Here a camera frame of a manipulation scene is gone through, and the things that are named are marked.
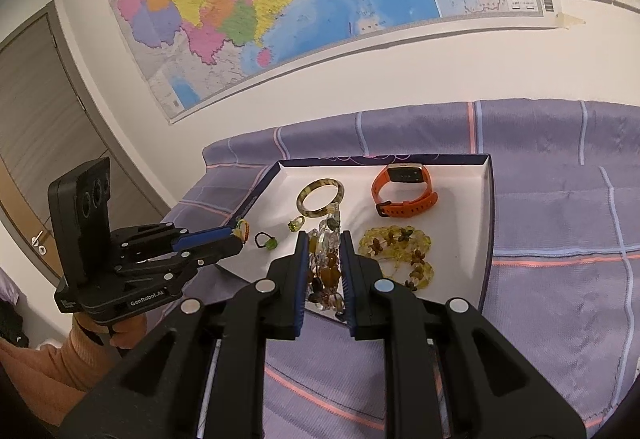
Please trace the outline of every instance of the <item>watch screen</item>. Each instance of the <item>watch screen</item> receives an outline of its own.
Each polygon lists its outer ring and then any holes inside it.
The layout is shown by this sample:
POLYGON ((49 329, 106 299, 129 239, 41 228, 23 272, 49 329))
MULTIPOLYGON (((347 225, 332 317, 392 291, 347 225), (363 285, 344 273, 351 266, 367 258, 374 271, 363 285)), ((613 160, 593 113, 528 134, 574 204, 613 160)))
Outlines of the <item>watch screen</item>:
POLYGON ((397 167, 388 168, 389 179, 393 183, 424 183, 422 168, 397 167))

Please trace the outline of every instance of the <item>door frame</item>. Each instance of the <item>door frame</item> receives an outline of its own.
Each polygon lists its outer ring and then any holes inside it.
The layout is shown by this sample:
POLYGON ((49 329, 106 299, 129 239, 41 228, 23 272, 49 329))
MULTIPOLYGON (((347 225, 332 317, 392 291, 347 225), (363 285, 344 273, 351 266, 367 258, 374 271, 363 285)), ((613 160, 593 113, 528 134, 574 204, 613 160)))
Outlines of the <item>door frame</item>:
MULTIPOLYGON (((89 122, 92 124, 92 126, 94 126, 95 131, 98 133, 98 136, 100 137, 106 148, 110 151, 115 161, 124 170, 125 174, 127 175, 127 177, 129 177, 132 183, 140 190, 140 193, 142 193, 146 200, 149 201, 149 204, 151 204, 151 206, 153 206, 161 215, 166 214, 170 210, 169 205, 164 201, 164 199, 162 199, 158 192, 154 190, 154 188, 142 175, 138 167, 133 163, 133 161, 131 161, 129 155, 122 148, 122 146, 118 142, 118 139, 111 131, 111 128, 103 119, 100 111, 98 110, 98 107, 95 105, 94 99, 87 90, 84 84, 84 80, 82 80, 80 71, 76 67, 76 62, 74 61, 69 46, 66 43, 65 34, 63 32, 62 25, 60 24, 60 18, 58 16, 56 5, 53 0, 46 4, 38 12, 31 15, 27 20, 21 23, 20 26, 14 29, 4 40, 2 40, 0 42, 0 52, 2 52, 18 36, 20 36, 20 34, 22 34, 22 32, 25 31, 29 26, 43 17, 46 17, 47 19, 53 42, 58 51, 60 63, 65 70, 65 74, 67 79, 69 80, 71 88, 73 89, 74 93, 76 93, 76 97, 78 98, 79 103, 85 111, 87 119, 89 119, 89 122)), ((45 276, 45 278, 50 281, 50 283, 52 283, 53 285, 58 285, 60 279, 43 262, 40 254, 32 246, 29 245, 29 243, 21 235, 20 231, 15 228, 14 223, 12 222, 9 215, 7 215, 7 213, 4 211, 4 207, 1 203, 0 221, 7 229, 12 239, 14 239, 18 247, 20 247, 21 251, 27 256, 27 258, 33 263, 33 265, 39 270, 39 272, 41 272, 45 276)))

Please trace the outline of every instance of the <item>box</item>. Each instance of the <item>box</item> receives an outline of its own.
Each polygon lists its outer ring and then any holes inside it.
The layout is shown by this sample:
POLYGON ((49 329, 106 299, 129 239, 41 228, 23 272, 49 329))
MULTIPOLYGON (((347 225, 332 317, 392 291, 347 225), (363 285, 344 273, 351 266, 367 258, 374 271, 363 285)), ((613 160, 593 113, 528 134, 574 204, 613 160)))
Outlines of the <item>box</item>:
MULTIPOLYGON (((427 288, 416 296, 446 302, 462 297, 482 309, 494 247, 494 175, 488 154, 438 154, 412 156, 378 156, 376 158, 317 158, 278 161, 260 180, 229 224, 245 219, 250 237, 239 255, 220 262, 220 267, 252 282, 264 278, 272 260, 293 253, 297 233, 287 223, 299 214, 298 193, 320 178, 337 179, 344 185, 340 204, 341 230, 349 230, 353 245, 364 232, 379 226, 407 226, 421 229, 430 236, 431 249, 425 257, 434 269, 427 288), (412 218, 383 218, 378 215, 371 197, 371 184, 390 163, 421 163, 428 167, 433 190, 438 193, 436 205, 412 218), (260 249, 254 242, 257 232, 264 231, 278 240, 273 251, 260 249)), ((394 202, 410 200, 424 192, 424 183, 389 183, 381 196, 394 202)), ((305 207, 318 209, 328 204, 336 189, 324 186, 305 200, 305 207)), ((318 228, 323 218, 307 218, 304 231, 318 228)), ((385 273, 393 271, 388 261, 381 261, 385 273)), ((410 266, 403 266, 394 276, 400 283, 408 278, 410 266)), ((315 305, 307 303, 310 310, 315 305)), ((322 314, 330 316, 331 312, 322 314)))

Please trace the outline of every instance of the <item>orange watch strap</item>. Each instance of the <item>orange watch strap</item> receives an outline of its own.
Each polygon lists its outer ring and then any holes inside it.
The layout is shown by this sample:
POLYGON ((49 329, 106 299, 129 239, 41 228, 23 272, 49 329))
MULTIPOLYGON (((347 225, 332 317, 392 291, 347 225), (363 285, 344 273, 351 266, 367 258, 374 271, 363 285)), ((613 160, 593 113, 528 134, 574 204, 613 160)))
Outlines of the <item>orange watch strap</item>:
POLYGON ((422 167, 422 178, 426 183, 424 193, 413 201, 404 201, 402 203, 392 203, 391 201, 382 202, 380 191, 382 187, 390 182, 389 173, 385 167, 380 174, 374 179, 371 185, 371 196, 376 203, 378 213, 382 217, 400 217, 408 218, 420 214, 433 207, 438 201, 438 194, 432 190, 431 176, 427 167, 422 167))

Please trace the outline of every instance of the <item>bedspread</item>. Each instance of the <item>bedspread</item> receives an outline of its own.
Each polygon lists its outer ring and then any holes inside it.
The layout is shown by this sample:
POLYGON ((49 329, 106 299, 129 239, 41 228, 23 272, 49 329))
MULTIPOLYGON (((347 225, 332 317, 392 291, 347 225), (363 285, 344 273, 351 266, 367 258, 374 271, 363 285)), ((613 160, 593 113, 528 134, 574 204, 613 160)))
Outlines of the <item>bedspread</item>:
MULTIPOLYGON (((244 134, 204 149, 206 174, 166 220, 191 231, 225 223, 280 159, 450 152, 489 153, 494 161, 485 317, 592 435, 628 392, 640 356, 640 108, 431 104, 244 134)), ((210 303, 242 284, 210 266, 185 295, 210 303)), ((354 342, 340 324, 307 312, 296 342, 268 343, 264 407, 268 439, 382 439, 382 344, 354 342)))

